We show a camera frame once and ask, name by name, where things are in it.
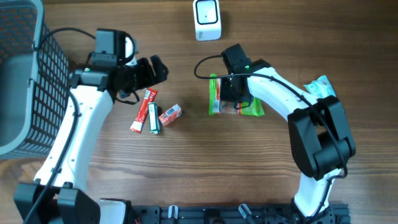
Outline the green snack bag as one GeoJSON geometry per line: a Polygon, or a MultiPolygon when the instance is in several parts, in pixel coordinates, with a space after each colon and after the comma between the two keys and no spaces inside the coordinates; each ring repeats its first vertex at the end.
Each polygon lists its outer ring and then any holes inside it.
{"type": "Polygon", "coordinates": [[[261,100],[253,98],[252,104],[248,106],[247,102],[239,103],[238,110],[234,108],[234,102],[223,101],[220,98],[221,80],[211,79],[209,84],[209,115],[215,114],[241,114],[248,116],[264,116],[261,100]]]}

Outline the red white box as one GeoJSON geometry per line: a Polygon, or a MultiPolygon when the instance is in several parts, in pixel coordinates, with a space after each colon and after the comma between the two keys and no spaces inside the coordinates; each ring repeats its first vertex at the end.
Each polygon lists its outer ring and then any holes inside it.
{"type": "Polygon", "coordinates": [[[139,108],[139,112],[130,127],[131,131],[139,134],[142,132],[142,127],[148,114],[148,104],[154,101],[156,95],[157,90],[151,88],[146,89],[144,99],[142,101],[141,107],[139,108]]]}

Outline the orange tissue pack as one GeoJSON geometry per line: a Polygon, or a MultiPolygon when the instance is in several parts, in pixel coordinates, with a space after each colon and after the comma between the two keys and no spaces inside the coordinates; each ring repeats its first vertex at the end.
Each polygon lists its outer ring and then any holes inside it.
{"type": "Polygon", "coordinates": [[[173,105],[173,107],[169,108],[167,111],[162,113],[158,119],[161,122],[163,126],[169,125],[172,121],[177,119],[179,116],[182,114],[182,109],[181,107],[176,104],[173,105]]]}

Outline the green white box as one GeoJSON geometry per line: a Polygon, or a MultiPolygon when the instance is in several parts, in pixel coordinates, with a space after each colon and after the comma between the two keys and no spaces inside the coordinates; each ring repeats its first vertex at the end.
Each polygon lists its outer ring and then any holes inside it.
{"type": "Polygon", "coordinates": [[[152,134],[160,134],[160,124],[158,119],[158,106],[151,102],[148,104],[150,132],[152,134]]]}

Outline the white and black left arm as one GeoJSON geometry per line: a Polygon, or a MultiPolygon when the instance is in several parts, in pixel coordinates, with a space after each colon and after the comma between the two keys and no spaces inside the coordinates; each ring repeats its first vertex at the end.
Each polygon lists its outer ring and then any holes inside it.
{"type": "Polygon", "coordinates": [[[88,57],[93,68],[75,70],[68,82],[68,106],[48,157],[33,183],[17,186],[14,201],[25,223],[137,222],[130,201],[87,196],[89,163],[117,94],[145,90],[131,126],[138,132],[157,94],[153,86],[165,81],[168,69],[156,55],[136,59],[135,40],[121,30],[100,29],[95,40],[88,57]]]}

